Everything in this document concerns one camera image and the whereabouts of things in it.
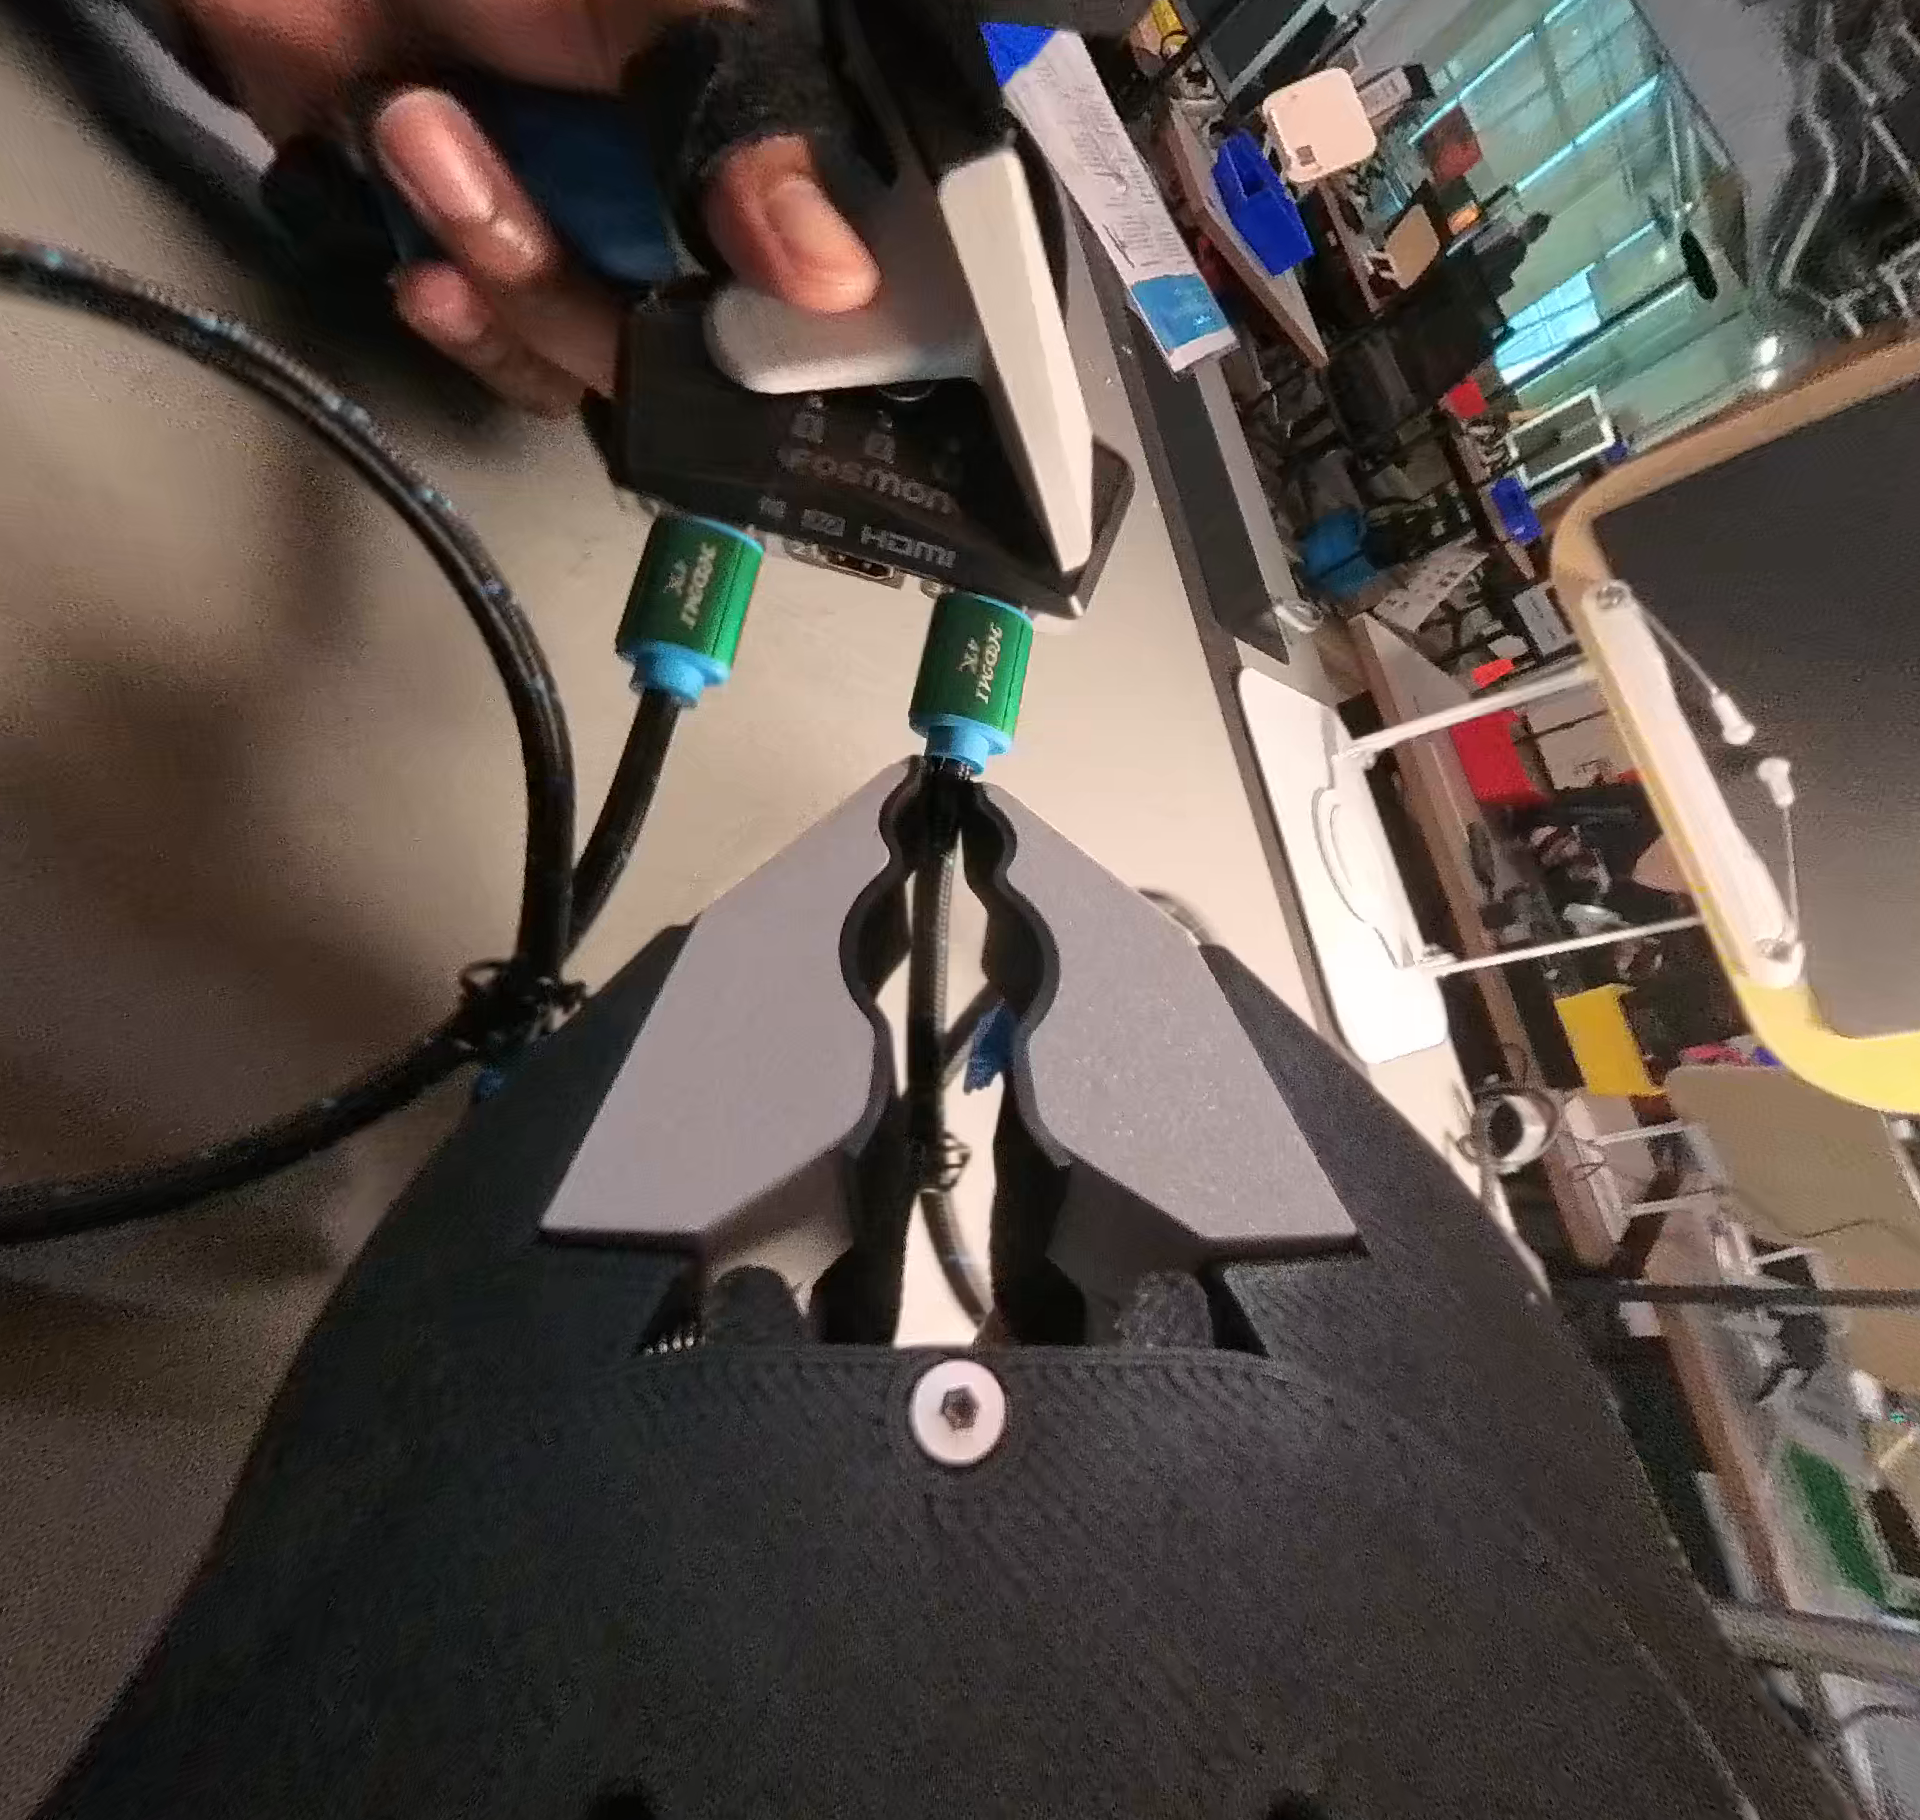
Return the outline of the red plastic bin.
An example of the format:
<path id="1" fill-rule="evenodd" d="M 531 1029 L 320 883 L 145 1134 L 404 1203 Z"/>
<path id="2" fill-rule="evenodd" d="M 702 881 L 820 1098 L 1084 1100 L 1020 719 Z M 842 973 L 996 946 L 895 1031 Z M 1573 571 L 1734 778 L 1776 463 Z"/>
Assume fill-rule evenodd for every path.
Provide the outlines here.
<path id="1" fill-rule="evenodd" d="M 1498 708 L 1455 724 L 1448 728 L 1448 741 L 1480 806 L 1519 811 L 1552 800 L 1552 778 L 1518 708 Z"/>

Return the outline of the white tablet stand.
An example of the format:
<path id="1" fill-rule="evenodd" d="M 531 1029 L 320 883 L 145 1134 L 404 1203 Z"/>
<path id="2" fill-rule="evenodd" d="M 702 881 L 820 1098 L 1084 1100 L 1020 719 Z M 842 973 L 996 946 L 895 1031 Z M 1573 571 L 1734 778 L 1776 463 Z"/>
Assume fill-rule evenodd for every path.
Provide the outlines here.
<path id="1" fill-rule="evenodd" d="M 1412 743 L 1580 687 L 1606 697 L 1621 741 L 1637 754 L 1644 790 L 1693 897 L 1696 920 L 1721 947 L 1729 978 L 1762 992 L 1788 992 L 1804 981 L 1790 762 L 1761 750 L 1741 705 L 1628 585 L 1584 585 L 1576 620 L 1584 651 L 1573 662 L 1505 694 L 1463 698 L 1366 737 L 1352 737 L 1333 706 L 1291 684 L 1256 668 L 1239 672 L 1237 705 L 1259 793 L 1280 835 L 1333 1027 L 1364 1067 L 1451 1045 L 1445 981 L 1578 947 L 1568 942 L 1459 959 L 1430 944 L 1380 823 L 1370 769 Z M 1721 748 L 1749 759 L 1750 775 L 1769 800 L 1784 838 L 1777 869 L 1735 821 L 1693 731 L 1692 698 L 1705 706 Z"/>

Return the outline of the pale desk divider panel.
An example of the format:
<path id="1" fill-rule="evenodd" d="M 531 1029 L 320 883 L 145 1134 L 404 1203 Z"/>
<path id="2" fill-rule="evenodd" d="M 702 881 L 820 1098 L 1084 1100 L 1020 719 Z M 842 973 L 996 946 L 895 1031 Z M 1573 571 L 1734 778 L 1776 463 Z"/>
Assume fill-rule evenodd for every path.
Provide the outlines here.
<path id="1" fill-rule="evenodd" d="M 1771 1065 L 1679 1065 L 1667 1098 L 1750 1230 L 1816 1250 L 1843 1286 L 1916 1290 L 1914 1129 Z"/>

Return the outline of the blue plastic bin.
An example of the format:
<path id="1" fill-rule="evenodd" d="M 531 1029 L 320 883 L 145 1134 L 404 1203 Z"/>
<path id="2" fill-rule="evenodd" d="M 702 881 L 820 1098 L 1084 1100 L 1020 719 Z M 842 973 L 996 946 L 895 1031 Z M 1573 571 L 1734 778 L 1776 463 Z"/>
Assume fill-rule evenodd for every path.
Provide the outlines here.
<path id="1" fill-rule="evenodd" d="M 1315 244 L 1288 183 L 1246 130 L 1227 133 L 1211 183 L 1227 222 L 1259 269 L 1279 276 L 1312 260 Z"/>

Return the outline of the small yellow bin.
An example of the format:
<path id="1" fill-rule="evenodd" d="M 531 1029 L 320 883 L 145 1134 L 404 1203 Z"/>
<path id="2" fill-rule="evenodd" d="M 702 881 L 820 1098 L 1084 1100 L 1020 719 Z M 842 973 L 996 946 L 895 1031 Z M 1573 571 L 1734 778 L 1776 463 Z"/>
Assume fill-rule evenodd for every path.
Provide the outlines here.
<path id="1" fill-rule="evenodd" d="M 1556 1017 L 1578 1069 L 1578 1084 L 1608 1098 L 1659 1098 L 1660 1078 L 1649 1069 L 1626 1011 L 1628 987 L 1608 984 L 1558 993 Z"/>

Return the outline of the blue bag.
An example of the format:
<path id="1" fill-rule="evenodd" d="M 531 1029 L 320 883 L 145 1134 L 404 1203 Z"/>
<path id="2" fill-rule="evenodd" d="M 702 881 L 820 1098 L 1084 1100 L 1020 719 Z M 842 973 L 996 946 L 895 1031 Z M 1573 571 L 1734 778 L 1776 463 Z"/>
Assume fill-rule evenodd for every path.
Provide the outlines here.
<path id="1" fill-rule="evenodd" d="M 1368 585 L 1398 569 L 1398 554 L 1368 512 L 1324 512 L 1297 536 L 1301 590 L 1317 605 L 1352 606 Z"/>

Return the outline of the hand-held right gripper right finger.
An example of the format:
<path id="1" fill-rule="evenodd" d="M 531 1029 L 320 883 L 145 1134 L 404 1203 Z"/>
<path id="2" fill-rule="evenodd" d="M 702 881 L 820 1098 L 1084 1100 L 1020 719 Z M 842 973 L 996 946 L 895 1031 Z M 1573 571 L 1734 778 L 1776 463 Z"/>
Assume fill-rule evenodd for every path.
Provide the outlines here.
<path id="1" fill-rule="evenodd" d="M 1069 1279 L 1356 1248 L 1356 1222 L 1194 938 L 1009 790 L 968 878 L 1012 1017 L 1014 1226 Z"/>

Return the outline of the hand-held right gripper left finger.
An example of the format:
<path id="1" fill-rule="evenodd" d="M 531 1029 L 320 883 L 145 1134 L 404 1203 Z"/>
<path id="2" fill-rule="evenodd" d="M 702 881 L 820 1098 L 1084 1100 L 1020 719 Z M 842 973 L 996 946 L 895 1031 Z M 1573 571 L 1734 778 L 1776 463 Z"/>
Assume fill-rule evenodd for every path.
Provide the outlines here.
<path id="1" fill-rule="evenodd" d="M 894 861 L 883 769 L 691 924 L 541 1234 L 687 1257 L 705 1273 L 826 1273 L 854 1240 L 852 1169 L 890 1087 L 842 947 Z"/>

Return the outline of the white boxy device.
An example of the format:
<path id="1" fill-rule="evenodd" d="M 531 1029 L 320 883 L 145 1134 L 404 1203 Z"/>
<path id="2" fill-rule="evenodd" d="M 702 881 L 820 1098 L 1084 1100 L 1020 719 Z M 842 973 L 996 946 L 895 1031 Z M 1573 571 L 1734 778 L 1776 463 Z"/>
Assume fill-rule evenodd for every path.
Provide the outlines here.
<path id="1" fill-rule="evenodd" d="M 1259 101 L 1276 167 L 1294 188 L 1309 188 L 1366 164 L 1380 150 L 1356 79 L 1327 67 L 1294 79 Z"/>

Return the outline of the black hdmi switch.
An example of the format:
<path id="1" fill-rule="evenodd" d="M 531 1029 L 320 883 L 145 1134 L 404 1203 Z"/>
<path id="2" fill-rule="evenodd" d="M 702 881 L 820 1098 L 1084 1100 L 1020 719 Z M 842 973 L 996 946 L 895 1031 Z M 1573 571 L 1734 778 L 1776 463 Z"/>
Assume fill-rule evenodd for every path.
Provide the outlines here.
<path id="1" fill-rule="evenodd" d="M 623 323 L 616 390 L 585 406 L 616 489 L 760 536 L 877 585 L 916 580 L 1076 626 L 1134 501 L 1128 462 L 1092 440 L 1092 525 L 1069 564 L 1024 484 L 996 400 L 968 378 L 903 390 L 751 392 L 711 360 L 701 294 Z"/>

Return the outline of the printed paper sheet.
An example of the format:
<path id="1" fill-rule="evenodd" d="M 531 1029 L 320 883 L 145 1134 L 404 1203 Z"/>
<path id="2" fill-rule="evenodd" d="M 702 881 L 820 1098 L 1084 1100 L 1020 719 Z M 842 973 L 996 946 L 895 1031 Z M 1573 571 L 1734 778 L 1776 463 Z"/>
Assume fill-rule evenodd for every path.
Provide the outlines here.
<path id="1" fill-rule="evenodd" d="M 1224 355 L 1233 327 L 1084 38 L 1020 24 L 984 24 L 982 36 L 1007 106 L 1104 252 L 1168 372 Z"/>

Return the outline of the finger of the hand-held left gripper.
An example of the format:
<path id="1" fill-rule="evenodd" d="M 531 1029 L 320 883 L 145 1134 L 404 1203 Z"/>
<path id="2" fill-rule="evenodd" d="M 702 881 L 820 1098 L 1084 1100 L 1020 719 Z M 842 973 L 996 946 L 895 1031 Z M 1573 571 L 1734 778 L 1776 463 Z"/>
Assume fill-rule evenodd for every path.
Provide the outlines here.
<path id="1" fill-rule="evenodd" d="M 1076 577 L 1095 541 L 1091 414 L 1020 153 L 1005 144 L 948 169 L 937 201 L 982 330 L 1003 433 L 1019 453 L 1051 558 Z"/>
<path id="2" fill-rule="evenodd" d="M 984 381 L 992 372 L 964 285 L 946 282 L 887 276 L 870 304 L 839 314 L 729 284 L 709 299 L 702 334 L 719 374 L 758 395 Z"/>

